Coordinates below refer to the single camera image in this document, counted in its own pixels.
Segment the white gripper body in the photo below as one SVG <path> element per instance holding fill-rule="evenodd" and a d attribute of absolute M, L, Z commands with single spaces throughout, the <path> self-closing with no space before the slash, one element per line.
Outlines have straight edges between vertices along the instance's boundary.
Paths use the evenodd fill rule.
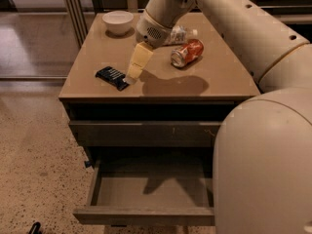
<path fill-rule="evenodd" d="M 156 20 L 154 20 L 146 11 L 142 13 L 136 24 L 136 41 L 145 42 L 153 49 L 161 47 L 171 30 Z"/>

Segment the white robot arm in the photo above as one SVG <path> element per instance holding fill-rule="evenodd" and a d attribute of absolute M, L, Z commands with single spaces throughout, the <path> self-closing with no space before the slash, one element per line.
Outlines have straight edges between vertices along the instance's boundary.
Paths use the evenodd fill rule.
<path fill-rule="evenodd" d="M 312 45 L 250 0 L 149 0 L 126 80 L 198 7 L 261 93 L 222 122 L 214 144 L 217 234 L 311 234 Z"/>

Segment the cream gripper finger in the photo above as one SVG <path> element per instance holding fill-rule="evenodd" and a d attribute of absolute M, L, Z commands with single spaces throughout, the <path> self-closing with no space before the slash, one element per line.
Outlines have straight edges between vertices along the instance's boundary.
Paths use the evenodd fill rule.
<path fill-rule="evenodd" d="M 152 56 L 153 49 L 151 46 L 145 42 L 137 43 L 124 81 L 130 85 L 134 84 Z"/>

